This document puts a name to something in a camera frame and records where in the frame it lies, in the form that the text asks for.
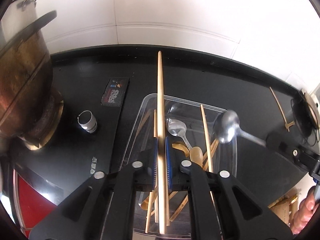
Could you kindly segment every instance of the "wooden utensil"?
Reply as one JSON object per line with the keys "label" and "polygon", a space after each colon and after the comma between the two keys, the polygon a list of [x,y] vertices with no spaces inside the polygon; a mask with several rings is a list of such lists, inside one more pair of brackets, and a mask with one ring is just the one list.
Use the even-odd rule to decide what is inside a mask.
{"label": "wooden utensil", "polygon": [[165,234],[167,228],[168,181],[165,154],[165,123],[164,123],[164,87],[162,55],[158,52],[157,80],[157,137],[158,137],[158,201],[159,201],[159,233]]}
{"label": "wooden utensil", "polygon": [[198,146],[192,147],[190,151],[190,160],[202,167],[202,158],[203,154],[201,148]]}
{"label": "wooden utensil", "polygon": [[184,144],[182,144],[182,142],[174,142],[174,143],[172,143],[172,148],[175,148],[175,149],[183,151],[184,155],[186,157],[188,157],[189,154],[190,154],[188,148]]}
{"label": "wooden utensil", "polygon": [[[153,190],[153,192],[155,193],[153,195],[153,197],[151,198],[151,204],[154,203],[154,201],[156,200],[156,197],[158,195],[158,187],[155,187],[155,189]],[[150,195],[148,197],[146,197],[146,199],[141,203],[141,208],[143,210],[148,210],[148,203],[149,203],[149,199],[150,199]]]}
{"label": "wooden utensil", "polygon": [[[211,156],[213,156],[212,153],[214,153],[216,151],[216,148],[218,147],[218,144],[219,144],[219,141],[217,139],[214,139],[212,144],[210,145]],[[204,155],[203,155],[203,161],[205,161],[207,156],[208,156],[208,154],[207,154],[207,152],[205,152]]]}
{"label": "wooden utensil", "polygon": [[[172,199],[177,193],[178,193],[178,191],[171,192],[170,195],[169,195],[169,200]],[[153,216],[154,214],[155,214],[155,211],[153,210],[151,212],[151,216]]]}
{"label": "wooden utensil", "polygon": [[184,200],[181,202],[180,206],[177,208],[177,210],[173,213],[173,215],[170,217],[170,221],[174,221],[176,217],[180,214],[184,206],[188,203],[188,195],[184,198]]}
{"label": "wooden utensil", "polygon": [[[156,194],[152,190],[149,193],[149,199],[152,200],[154,195],[156,195]],[[152,208],[152,201],[148,201],[147,221],[146,221],[146,230],[145,230],[146,233],[149,232],[149,226],[150,226],[150,220],[151,220],[151,208]]]}
{"label": "wooden utensil", "polygon": [[203,121],[203,127],[204,127],[205,144],[207,146],[207,153],[210,153],[210,156],[208,156],[208,168],[209,168],[209,172],[213,172],[213,164],[212,164],[212,156],[211,156],[211,150],[210,150],[210,137],[209,137],[208,125],[207,125],[207,120],[205,118],[203,105],[201,104],[200,107],[201,107],[202,121]]}
{"label": "wooden utensil", "polygon": [[[157,110],[154,110],[154,118],[153,118],[153,137],[157,138],[158,137],[158,132],[157,132]],[[156,174],[156,187],[158,187],[158,175]],[[155,210],[154,212],[156,213],[155,215],[155,223],[159,223],[159,201],[158,201],[158,194],[156,195],[155,199]]]}
{"label": "wooden utensil", "polygon": [[290,127],[290,126],[293,126],[293,125],[295,124],[295,122],[294,122],[294,121],[292,121],[292,122],[290,122],[290,123],[287,122],[287,119],[286,119],[286,117],[285,117],[285,115],[284,115],[284,112],[283,112],[282,107],[281,107],[281,105],[280,105],[280,103],[279,103],[279,100],[278,100],[278,98],[276,97],[276,94],[274,93],[274,91],[273,91],[273,89],[272,89],[271,87],[269,87],[269,88],[270,88],[270,90],[271,90],[271,93],[273,94],[273,97],[275,98],[275,100],[276,100],[276,102],[277,102],[277,104],[278,104],[278,107],[279,107],[280,112],[281,112],[281,114],[282,114],[282,117],[283,117],[283,119],[284,119],[284,126],[285,126],[285,128],[288,130],[288,132],[290,132],[289,127]]}

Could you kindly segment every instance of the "ladle handle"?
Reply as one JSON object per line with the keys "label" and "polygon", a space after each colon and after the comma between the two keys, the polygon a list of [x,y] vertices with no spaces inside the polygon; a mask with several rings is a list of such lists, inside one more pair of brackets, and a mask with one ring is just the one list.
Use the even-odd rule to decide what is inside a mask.
{"label": "ladle handle", "polygon": [[266,147],[266,142],[265,142],[264,140],[261,140],[260,138],[257,138],[257,137],[253,136],[253,135],[250,134],[250,133],[247,133],[247,132],[239,129],[239,130],[237,131],[237,134],[238,134],[239,136],[243,137],[243,138],[248,139],[249,141],[252,141],[252,142],[254,142],[254,143],[256,143],[256,144],[259,144],[259,145],[261,145],[261,146],[263,146],[263,147]]}

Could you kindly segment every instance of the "metal screw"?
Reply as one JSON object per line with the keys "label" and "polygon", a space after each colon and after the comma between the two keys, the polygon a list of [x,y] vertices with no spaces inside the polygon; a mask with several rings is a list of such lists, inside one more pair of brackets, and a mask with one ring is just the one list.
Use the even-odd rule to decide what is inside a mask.
{"label": "metal screw", "polygon": [[102,179],[104,177],[104,173],[102,171],[97,171],[93,176],[96,179]]}
{"label": "metal screw", "polygon": [[228,178],[230,176],[230,173],[228,171],[220,171],[219,174],[223,178]]}
{"label": "metal screw", "polygon": [[132,167],[141,168],[143,166],[142,162],[136,161],[132,163]]}
{"label": "metal screw", "polygon": [[184,160],[184,161],[181,162],[181,165],[183,167],[189,167],[189,166],[191,166],[191,161]]}

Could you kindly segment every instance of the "metal spoon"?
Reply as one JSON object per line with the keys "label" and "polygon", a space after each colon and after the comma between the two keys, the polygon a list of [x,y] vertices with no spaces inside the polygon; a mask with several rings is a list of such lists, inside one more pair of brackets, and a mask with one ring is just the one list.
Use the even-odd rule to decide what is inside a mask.
{"label": "metal spoon", "polygon": [[263,147],[266,147],[266,142],[250,133],[241,130],[239,125],[239,117],[235,111],[228,110],[217,117],[213,126],[213,132],[220,143],[228,143],[235,135],[239,135]]}
{"label": "metal spoon", "polygon": [[190,160],[193,163],[198,164],[201,168],[202,168],[202,158],[203,158],[203,153],[200,147],[195,146],[192,147],[192,149],[190,150]]}
{"label": "metal spoon", "polygon": [[181,137],[186,146],[188,147],[189,151],[191,150],[192,147],[186,138],[187,127],[184,122],[181,122],[177,119],[169,118],[167,123],[167,130],[173,136]]}

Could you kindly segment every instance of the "wooden spoon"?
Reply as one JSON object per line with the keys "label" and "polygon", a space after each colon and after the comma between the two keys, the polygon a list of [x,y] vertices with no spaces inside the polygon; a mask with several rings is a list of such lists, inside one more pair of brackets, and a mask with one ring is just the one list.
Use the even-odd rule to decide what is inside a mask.
{"label": "wooden spoon", "polygon": [[203,158],[203,153],[200,147],[195,146],[192,147],[190,150],[190,159],[192,162],[198,164],[200,167],[202,167],[202,158]]}

